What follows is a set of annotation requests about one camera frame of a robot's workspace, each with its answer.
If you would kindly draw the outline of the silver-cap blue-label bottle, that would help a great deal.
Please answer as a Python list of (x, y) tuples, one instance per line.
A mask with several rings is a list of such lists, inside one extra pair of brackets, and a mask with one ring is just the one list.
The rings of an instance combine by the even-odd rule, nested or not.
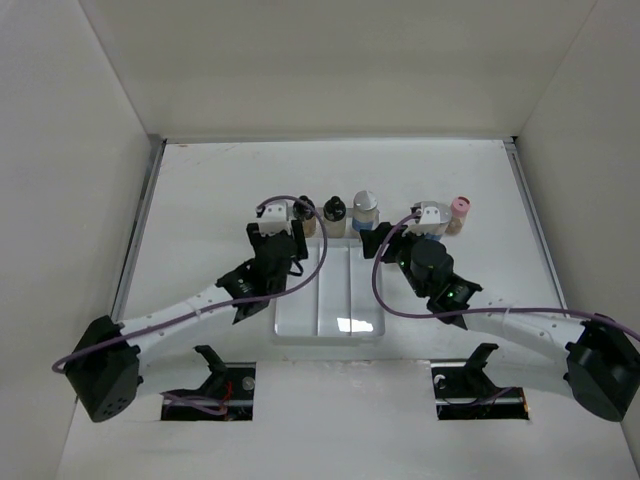
[(358, 233), (373, 230), (378, 217), (378, 201), (373, 192), (361, 190), (353, 198), (352, 229)]

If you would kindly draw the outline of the black-cap brown spice bottle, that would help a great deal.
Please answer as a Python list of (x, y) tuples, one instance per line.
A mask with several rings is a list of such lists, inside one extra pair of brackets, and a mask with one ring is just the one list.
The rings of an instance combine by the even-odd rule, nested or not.
[(303, 233), (306, 238), (313, 237), (316, 232), (317, 219), (314, 211), (315, 204), (306, 195), (301, 195), (299, 197), (299, 201), (293, 204), (294, 218), (301, 222)]

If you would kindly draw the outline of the black-cap white powder bottle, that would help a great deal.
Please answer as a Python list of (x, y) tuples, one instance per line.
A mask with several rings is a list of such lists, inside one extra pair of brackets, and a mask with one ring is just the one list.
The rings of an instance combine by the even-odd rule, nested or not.
[(346, 232), (347, 207), (337, 195), (329, 198), (323, 205), (323, 219), (330, 238), (342, 238)]

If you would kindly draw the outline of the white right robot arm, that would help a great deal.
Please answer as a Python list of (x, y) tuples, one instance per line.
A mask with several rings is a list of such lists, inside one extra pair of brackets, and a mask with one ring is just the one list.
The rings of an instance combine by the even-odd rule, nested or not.
[(524, 365), (497, 367), (478, 361), (464, 370), (473, 394), (489, 394), (500, 374), (520, 381), (540, 380), (541, 389), (574, 399), (589, 413), (611, 422), (626, 416), (639, 391), (638, 332), (598, 313), (554, 307), (515, 307), (481, 296), (481, 285), (454, 271), (444, 244), (413, 232), (401, 222), (360, 233), (363, 255), (375, 267), (394, 264), (426, 313), (468, 332), (492, 335), (547, 358), (548, 369)]

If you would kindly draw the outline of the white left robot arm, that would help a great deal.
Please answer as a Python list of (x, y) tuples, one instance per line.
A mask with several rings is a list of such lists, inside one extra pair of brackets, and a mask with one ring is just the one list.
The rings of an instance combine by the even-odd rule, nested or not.
[(190, 375), (202, 398), (224, 387), (223, 362), (203, 338), (217, 327), (235, 325), (266, 310), (288, 292), (287, 280), (301, 276), (308, 257), (299, 219), (258, 220), (248, 224), (254, 255), (192, 297), (146, 316), (115, 322), (93, 320), (71, 354), (53, 369), (72, 386), (90, 420), (121, 414), (150, 383), (152, 362), (180, 346), (192, 348), (207, 363)]

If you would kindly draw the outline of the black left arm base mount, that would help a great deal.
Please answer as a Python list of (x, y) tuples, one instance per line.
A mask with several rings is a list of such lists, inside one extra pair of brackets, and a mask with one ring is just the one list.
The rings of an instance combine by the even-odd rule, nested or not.
[(207, 363), (210, 375), (197, 389), (201, 397), (220, 402), (227, 401), (233, 393), (233, 384), (229, 377), (229, 369), (219, 355), (208, 345), (197, 345), (195, 352), (201, 355)]

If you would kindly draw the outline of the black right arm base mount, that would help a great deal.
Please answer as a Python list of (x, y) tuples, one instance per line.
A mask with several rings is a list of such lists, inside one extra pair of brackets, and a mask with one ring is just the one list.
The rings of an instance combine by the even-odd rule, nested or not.
[(498, 392), (484, 372), (489, 356), (498, 349), (495, 343), (481, 343), (466, 360), (462, 370), (463, 391), (469, 398), (485, 399)]

